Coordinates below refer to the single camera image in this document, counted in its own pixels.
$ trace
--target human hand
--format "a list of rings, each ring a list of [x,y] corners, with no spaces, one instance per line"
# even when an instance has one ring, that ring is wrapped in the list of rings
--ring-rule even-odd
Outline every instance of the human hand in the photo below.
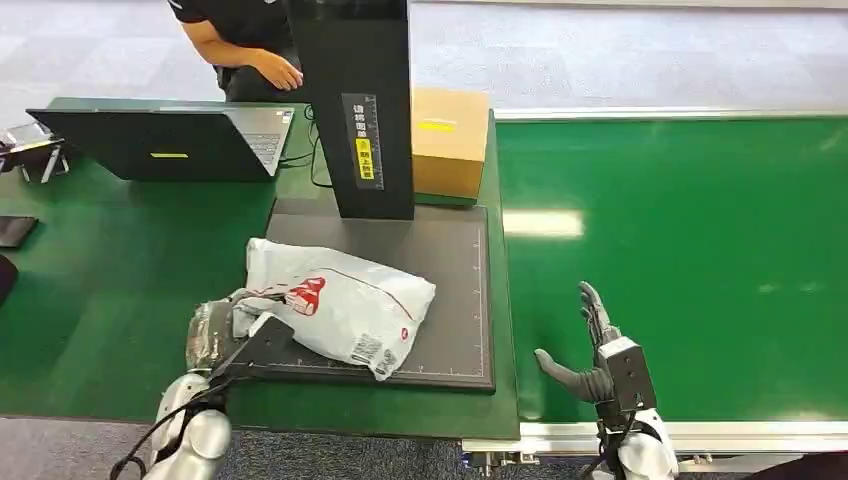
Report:
[[[275,53],[257,49],[250,65],[280,90],[294,90],[303,85],[303,73]]]

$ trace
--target laptop keyboard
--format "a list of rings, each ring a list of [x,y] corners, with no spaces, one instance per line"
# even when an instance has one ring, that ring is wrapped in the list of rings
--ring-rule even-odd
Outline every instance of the laptop keyboard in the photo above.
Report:
[[[259,157],[259,161],[261,161],[263,165],[271,167],[279,160],[278,158],[274,158],[274,154],[277,152],[277,145],[280,144],[279,135],[248,134],[243,136],[247,141],[247,144],[250,145],[250,148],[253,150],[253,153]]]

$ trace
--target sticker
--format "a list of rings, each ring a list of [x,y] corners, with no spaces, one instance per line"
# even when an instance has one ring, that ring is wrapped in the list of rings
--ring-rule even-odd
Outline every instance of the sticker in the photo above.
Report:
[[[151,153],[153,158],[188,158],[187,153]]]
[[[51,143],[53,143],[53,140],[44,140],[42,142],[30,143],[28,145],[18,145],[17,147],[9,150],[9,153],[18,153],[24,150],[29,150],[30,148],[39,148],[45,145],[50,145]]]
[[[345,123],[350,141],[353,175],[363,190],[383,190],[383,162],[380,128],[377,121],[377,96],[367,93],[343,93]]]
[[[353,352],[350,354],[350,358],[365,364],[369,364],[382,347],[383,342],[381,342],[379,339],[374,338],[368,335],[367,333],[363,333],[356,341],[356,345],[354,345],[353,347]]]
[[[422,130],[435,130],[437,132],[452,132],[454,131],[453,125],[445,125],[443,123],[432,123],[432,122],[421,122],[418,124],[418,128]]]

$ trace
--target plastic mailer bag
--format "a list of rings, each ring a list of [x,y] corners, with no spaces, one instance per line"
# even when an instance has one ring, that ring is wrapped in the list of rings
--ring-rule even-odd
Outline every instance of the plastic mailer bag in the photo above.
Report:
[[[255,332],[272,312],[310,350],[385,380],[412,349],[435,293],[421,277],[330,248],[253,238],[247,284],[232,296],[233,335]]]

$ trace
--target red logo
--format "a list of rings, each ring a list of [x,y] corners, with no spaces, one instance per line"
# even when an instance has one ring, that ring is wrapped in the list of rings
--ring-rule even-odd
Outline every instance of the red logo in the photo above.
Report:
[[[326,283],[323,277],[307,278],[286,293],[286,304],[302,315],[315,315],[315,312],[318,311],[318,298],[321,289],[324,288]]]

